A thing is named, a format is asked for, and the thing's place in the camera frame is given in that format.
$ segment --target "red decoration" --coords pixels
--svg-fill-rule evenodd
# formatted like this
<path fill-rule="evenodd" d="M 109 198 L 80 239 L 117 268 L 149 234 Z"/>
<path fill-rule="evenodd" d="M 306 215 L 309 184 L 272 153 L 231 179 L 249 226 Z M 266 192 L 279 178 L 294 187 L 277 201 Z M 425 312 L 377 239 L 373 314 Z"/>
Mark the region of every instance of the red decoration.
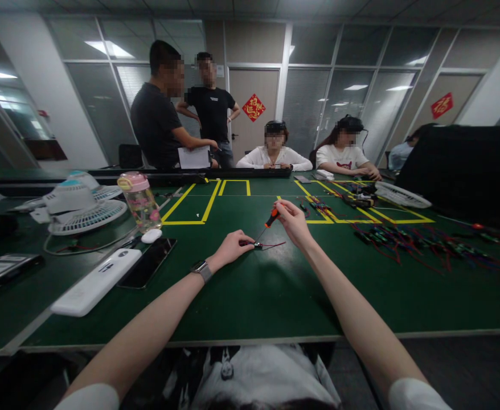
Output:
<path fill-rule="evenodd" d="M 434 104 L 431 105 L 432 118 L 436 119 L 444 115 L 447 111 L 453 108 L 453 96 L 447 93 Z"/>
<path fill-rule="evenodd" d="M 253 94 L 246 104 L 243 105 L 243 111 L 246 112 L 248 118 L 254 122 L 263 114 L 263 111 L 265 111 L 265 105 L 263 105 L 260 99 Z"/>

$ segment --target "black monitor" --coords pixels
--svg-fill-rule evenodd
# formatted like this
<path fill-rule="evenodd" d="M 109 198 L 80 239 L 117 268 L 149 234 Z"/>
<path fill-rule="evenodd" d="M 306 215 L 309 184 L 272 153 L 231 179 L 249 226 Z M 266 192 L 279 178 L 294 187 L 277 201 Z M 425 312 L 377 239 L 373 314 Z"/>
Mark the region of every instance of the black monitor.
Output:
<path fill-rule="evenodd" d="M 446 216 L 500 229 L 500 126 L 430 128 L 396 185 Z"/>

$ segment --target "person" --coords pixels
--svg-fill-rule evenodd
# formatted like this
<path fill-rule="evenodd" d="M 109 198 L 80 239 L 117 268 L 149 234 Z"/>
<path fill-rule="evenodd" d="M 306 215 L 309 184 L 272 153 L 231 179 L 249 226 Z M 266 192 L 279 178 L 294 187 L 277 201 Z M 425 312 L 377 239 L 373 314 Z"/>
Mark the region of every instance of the person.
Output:
<path fill-rule="evenodd" d="M 168 43 L 157 40 L 149 51 L 151 78 L 136 94 L 130 109 L 134 135 L 150 165 L 169 170 L 179 166 L 178 148 L 194 149 L 214 140 L 192 137 L 182 127 L 170 102 L 183 89 L 183 61 L 180 53 Z"/>
<path fill-rule="evenodd" d="M 419 142 L 421 135 L 435 125 L 437 125 L 435 122 L 431 122 L 430 124 L 420 126 L 406 141 L 396 145 L 388 155 L 388 168 L 392 171 L 401 170 L 411 151 L 413 151 L 413 147 Z"/>
<path fill-rule="evenodd" d="M 185 101 L 176 104 L 176 111 L 199 122 L 201 136 L 218 143 L 219 150 L 214 157 L 219 165 L 233 168 L 233 151 L 227 137 L 227 125 L 240 114 L 240 107 L 231 94 L 216 87 L 216 64 L 212 54 L 200 52 L 197 54 L 197 65 L 204 87 L 191 87 L 185 95 Z M 194 106 L 197 115 L 187 108 Z"/>
<path fill-rule="evenodd" d="M 339 120 L 330 135 L 317 149 L 317 169 L 331 173 L 357 177 L 368 175 L 373 181 L 381 181 L 377 167 L 354 146 L 356 135 L 364 129 L 359 118 L 346 115 Z"/>
<path fill-rule="evenodd" d="M 348 339 L 393 410 L 445 410 L 407 350 L 374 308 L 330 260 L 309 232 L 305 215 L 287 200 L 274 203 L 292 243 L 317 275 Z M 82 370 L 56 410 L 112 410 L 163 350 L 206 277 L 253 250 L 243 231 L 229 233 L 218 250 L 134 317 Z M 168 378 L 158 408 L 336 409 L 341 400 L 319 357 L 302 345 L 202 349 Z M 181 357 L 191 355 L 183 349 Z M 196 380 L 191 382 L 187 374 Z"/>
<path fill-rule="evenodd" d="M 309 171 L 313 164 L 285 146 L 288 135 L 284 121 L 269 121 L 265 124 L 265 144 L 245 155 L 237 163 L 237 168 L 273 169 L 275 164 L 293 171 Z"/>

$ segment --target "jeans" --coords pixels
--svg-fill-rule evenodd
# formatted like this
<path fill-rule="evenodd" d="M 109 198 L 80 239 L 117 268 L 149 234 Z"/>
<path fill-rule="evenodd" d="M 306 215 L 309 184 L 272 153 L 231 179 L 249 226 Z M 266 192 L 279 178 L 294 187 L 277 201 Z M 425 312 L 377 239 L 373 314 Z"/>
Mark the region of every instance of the jeans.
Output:
<path fill-rule="evenodd" d="M 222 169 L 229 169 L 235 167 L 235 162 L 233 161 L 233 151 L 231 150 L 231 145 L 228 141 L 219 141 L 218 150 L 212 153 L 214 159 L 218 162 Z"/>

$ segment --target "screwdriver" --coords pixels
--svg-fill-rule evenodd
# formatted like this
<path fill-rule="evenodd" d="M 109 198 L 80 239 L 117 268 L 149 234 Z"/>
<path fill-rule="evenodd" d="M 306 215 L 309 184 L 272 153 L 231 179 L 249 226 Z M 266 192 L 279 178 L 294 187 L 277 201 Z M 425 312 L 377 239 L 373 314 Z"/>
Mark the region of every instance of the screwdriver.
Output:
<path fill-rule="evenodd" d="M 269 219 L 267 220 L 267 222 L 265 222 L 265 228 L 263 229 L 263 231 L 260 233 L 260 236 L 257 237 L 256 239 L 256 242 L 259 240 L 259 238 L 261 238 L 261 235 L 263 235 L 263 233 L 265 232 L 265 230 L 267 228 L 270 228 L 271 225 L 273 224 L 274 220 L 278 218 L 278 216 L 280 215 L 280 212 L 278 211 L 277 208 L 274 208 L 272 211 L 271 211 L 271 216 L 269 217 Z"/>

